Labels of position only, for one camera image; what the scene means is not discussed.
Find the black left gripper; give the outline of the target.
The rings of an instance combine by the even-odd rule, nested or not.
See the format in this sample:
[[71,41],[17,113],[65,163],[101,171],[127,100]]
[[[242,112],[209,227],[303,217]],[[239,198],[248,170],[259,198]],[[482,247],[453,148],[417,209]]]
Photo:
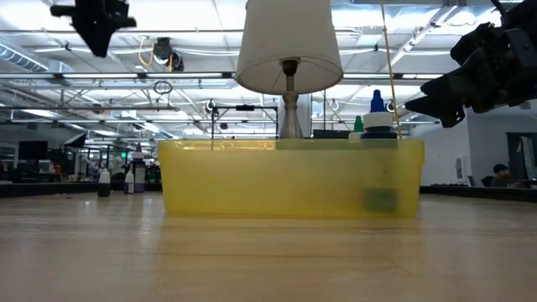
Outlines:
[[[53,17],[69,17],[76,30],[95,27],[114,30],[135,28],[137,21],[128,16],[129,3],[125,0],[75,0],[74,5],[55,4],[50,7]],[[90,51],[96,57],[106,57],[112,34],[109,31],[92,30],[83,35]]]

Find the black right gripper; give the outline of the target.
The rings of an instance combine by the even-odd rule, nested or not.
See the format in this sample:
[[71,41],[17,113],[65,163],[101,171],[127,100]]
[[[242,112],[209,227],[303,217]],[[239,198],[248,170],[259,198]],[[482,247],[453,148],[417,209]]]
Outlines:
[[453,128],[465,118],[460,106],[487,112],[510,107],[536,97],[536,0],[522,1],[509,10],[499,1],[499,25],[479,24],[451,49],[459,68],[420,89],[429,98],[405,103],[418,112]]

